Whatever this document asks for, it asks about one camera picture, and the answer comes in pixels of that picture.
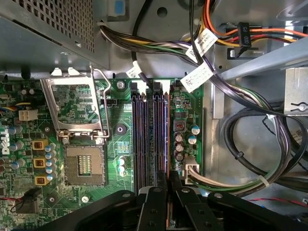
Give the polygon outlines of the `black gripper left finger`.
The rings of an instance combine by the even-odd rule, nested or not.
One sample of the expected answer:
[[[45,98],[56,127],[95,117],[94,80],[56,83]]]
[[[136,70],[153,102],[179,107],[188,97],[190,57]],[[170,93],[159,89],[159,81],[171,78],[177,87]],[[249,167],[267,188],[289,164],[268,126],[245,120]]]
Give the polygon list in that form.
[[[117,191],[48,224],[42,231],[164,231],[166,230],[167,180],[157,172],[157,185],[139,195]]]

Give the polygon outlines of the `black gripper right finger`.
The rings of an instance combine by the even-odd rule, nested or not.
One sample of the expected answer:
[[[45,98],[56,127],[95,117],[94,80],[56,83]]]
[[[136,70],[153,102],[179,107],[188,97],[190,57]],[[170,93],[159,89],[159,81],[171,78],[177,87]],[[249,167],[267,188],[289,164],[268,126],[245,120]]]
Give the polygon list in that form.
[[[193,231],[306,231],[307,224],[224,192],[203,197],[183,186],[177,171],[170,171],[172,218],[178,228]]]

